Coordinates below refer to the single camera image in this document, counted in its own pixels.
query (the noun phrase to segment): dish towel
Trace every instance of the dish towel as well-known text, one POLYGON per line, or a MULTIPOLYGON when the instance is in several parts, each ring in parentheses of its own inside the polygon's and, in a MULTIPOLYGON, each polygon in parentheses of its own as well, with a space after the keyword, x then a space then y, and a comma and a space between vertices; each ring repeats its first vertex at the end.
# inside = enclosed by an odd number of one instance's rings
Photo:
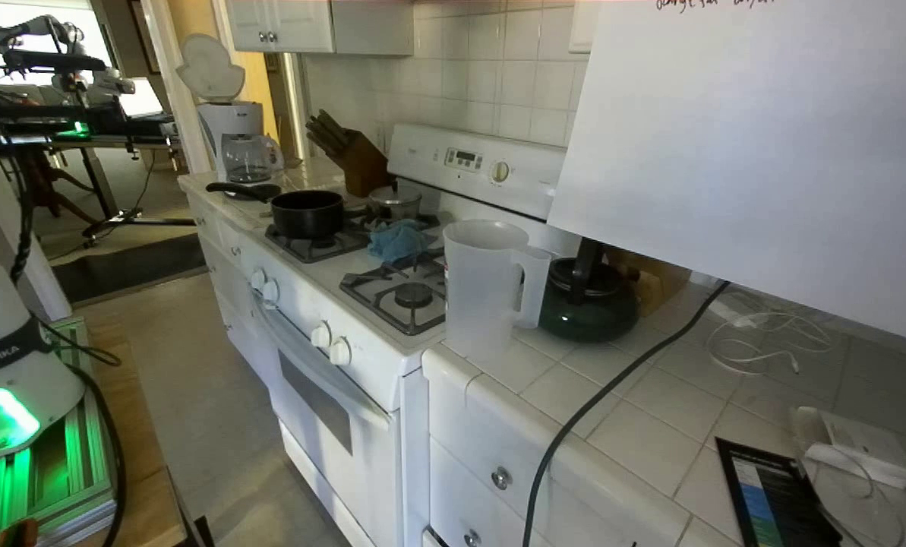
POLYGON ((389 263, 421 254, 438 238, 422 233, 419 227, 421 223, 411 218, 379 225, 368 235, 372 240, 368 252, 389 263))

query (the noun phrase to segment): oven window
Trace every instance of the oven window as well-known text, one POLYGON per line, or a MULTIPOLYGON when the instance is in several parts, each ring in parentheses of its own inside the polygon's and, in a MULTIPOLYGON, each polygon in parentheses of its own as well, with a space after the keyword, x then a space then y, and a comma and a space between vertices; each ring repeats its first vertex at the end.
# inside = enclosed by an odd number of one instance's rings
POLYGON ((341 446, 345 447, 348 454, 352 453, 352 423, 349 420, 348 411, 338 404, 331 395, 325 394, 313 381, 308 380, 285 357, 285 354, 279 353, 280 371, 283 372, 283 378, 287 384, 297 392, 297 395, 314 411, 317 419, 327 427, 328 431, 338 439, 341 446))

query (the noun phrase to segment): oven handle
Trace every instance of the oven handle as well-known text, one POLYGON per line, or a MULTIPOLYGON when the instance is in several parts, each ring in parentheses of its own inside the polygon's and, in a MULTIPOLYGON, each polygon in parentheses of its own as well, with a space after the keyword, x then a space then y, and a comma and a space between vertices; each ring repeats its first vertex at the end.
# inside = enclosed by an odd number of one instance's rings
POLYGON ((313 381, 325 394, 330 395, 338 404, 356 418, 364 419, 383 430, 389 430, 391 418, 389 413, 377 405, 375 400, 361 390, 351 378, 332 365, 323 353, 311 345, 280 311, 265 309, 262 298, 251 289, 254 308, 260 315, 264 329, 278 349, 291 357, 289 361, 313 381))

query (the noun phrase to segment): floor mat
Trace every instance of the floor mat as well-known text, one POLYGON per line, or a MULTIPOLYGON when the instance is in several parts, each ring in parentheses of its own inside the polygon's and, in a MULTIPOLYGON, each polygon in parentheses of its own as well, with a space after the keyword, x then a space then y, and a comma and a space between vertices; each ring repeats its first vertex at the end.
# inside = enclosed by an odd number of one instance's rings
POLYGON ((206 269, 195 233, 115 253, 83 256, 54 266, 71 304, 206 269))

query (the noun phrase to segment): plastic pitcher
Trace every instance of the plastic pitcher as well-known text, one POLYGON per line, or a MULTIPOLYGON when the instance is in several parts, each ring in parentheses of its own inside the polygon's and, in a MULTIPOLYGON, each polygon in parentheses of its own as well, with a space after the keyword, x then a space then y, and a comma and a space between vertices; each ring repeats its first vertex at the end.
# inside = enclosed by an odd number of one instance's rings
POLYGON ((443 229, 443 238, 446 344, 461 356, 497 358, 514 325, 537 326, 550 253, 527 245, 522 229, 494 220, 455 222, 443 229))

